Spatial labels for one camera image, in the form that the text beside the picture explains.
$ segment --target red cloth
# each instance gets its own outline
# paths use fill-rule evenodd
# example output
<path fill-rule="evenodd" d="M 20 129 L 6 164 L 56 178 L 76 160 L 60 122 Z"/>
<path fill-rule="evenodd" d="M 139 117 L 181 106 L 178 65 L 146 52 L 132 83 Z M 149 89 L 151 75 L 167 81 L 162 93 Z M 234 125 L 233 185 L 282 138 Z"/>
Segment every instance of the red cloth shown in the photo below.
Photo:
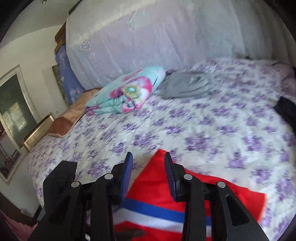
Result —
<path fill-rule="evenodd" d="M 147 166 L 142 173 L 137 177 L 133 183 L 131 189 L 127 194 L 127 198 L 141 201 L 144 203 L 152 204 L 154 206 L 170 209 L 174 211 L 185 212 L 185 203 L 176 203 L 170 195 L 168 181 L 166 178 L 164 168 L 164 154 L 166 151 L 158 150 L 156 154 L 151 158 Z M 200 175 L 186 170 L 188 174 L 191 174 L 202 182 L 216 184 L 218 181 L 225 182 L 228 187 L 236 194 L 236 196 L 242 201 L 246 208 L 250 211 L 253 217 L 259 222 L 266 203 L 266 195 L 263 193 L 250 191 L 248 188 L 239 187 L 229 181 L 222 178 Z M 209 202 L 205 201 L 206 215 L 210 216 Z M 115 225 L 117 232 L 124 231 L 126 229 L 139 228 L 146 232 L 146 235 L 139 238 L 133 238 L 133 240 L 139 241 L 180 241 L 182 234 L 168 232 L 158 229 L 152 229 L 148 227 L 139 226 L 134 223 L 124 222 Z"/>

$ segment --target mattress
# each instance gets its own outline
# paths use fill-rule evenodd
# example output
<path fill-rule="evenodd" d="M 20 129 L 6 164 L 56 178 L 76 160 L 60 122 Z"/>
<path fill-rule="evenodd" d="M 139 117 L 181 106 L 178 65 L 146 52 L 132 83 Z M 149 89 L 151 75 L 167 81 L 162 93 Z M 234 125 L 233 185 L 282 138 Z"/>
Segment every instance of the mattress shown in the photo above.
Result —
<path fill-rule="evenodd" d="M 211 97 L 164 100 L 152 95 L 127 114 L 85 115 L 62 139 L 47 136 L 28 155 L 28 171 L 43 205 L 43 181 L 62 161 L 78 162 L 76 180 L 95 181 L 134 156 L 131 184 L 158 149 L 197 173 L 267 194 L 260 223 L 276 241 L 296 213 L 296 139 L 274 111 L 280 96 L 296 103 L 293 69 L 275 61 L 209 59 Z"/>
<path fill-rule="evenodd" d="M 85 89 L 146 66 L 183 69 L 208 57 L 296 66 L 293 37 L 262 0 L 84 0 L 66 34 L 71 67 Z"/>

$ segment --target pink fabric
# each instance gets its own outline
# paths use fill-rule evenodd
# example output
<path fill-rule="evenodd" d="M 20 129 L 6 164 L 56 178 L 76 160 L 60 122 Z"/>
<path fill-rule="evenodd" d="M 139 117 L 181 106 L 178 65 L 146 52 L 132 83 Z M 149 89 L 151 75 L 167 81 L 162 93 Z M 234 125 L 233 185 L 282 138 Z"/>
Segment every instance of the pink fabric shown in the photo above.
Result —
<path fill-rule="evenodd" d="M 20 240 L 20 241 L 27 241 L 30 237 L 33 230 L 36 228 L 37 224 L 35 224 L 33 227 L 29 227 L 27 225 L 18 223 L 11 218 L 7 217 L 5 213 L 3 213 L 0 210 L 0 213 L 3 215 L 7 225 L 11 229 L 11 231 L 14 233 L 14 235 Z"/>

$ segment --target white stripe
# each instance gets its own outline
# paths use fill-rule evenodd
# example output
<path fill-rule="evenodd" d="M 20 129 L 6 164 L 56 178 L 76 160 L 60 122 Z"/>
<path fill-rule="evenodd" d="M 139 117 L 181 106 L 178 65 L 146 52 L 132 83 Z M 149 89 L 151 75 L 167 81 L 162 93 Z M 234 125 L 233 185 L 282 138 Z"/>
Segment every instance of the white stripe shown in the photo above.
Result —
<path fill-rule="evenodd" d="M 162 218 L 155 218 L 141 213 L 137 213 L 125 208 L 121 208 L 113 214 L 114 225 L 129 221 L 144 227 L 160 229 L 164 231 L 171 231 L 182 233 L 183 223 L 174 222 Z M 206 226 L 207 237 L 211 237 L 211 226 Z"/>

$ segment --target folded gray garment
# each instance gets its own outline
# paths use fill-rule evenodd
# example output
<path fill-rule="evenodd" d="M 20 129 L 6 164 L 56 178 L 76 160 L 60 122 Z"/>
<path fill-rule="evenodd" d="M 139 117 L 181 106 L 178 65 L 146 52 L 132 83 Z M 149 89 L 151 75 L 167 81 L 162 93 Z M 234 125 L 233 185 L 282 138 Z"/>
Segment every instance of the folded gray garment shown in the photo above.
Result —
<path fill-rule="evenodd" d="M 213 75 L 205 72 L 174 72 L 166 77 L 156 95 L 165 99 L 191 96 L 208 97 L 212 95 Z"/>

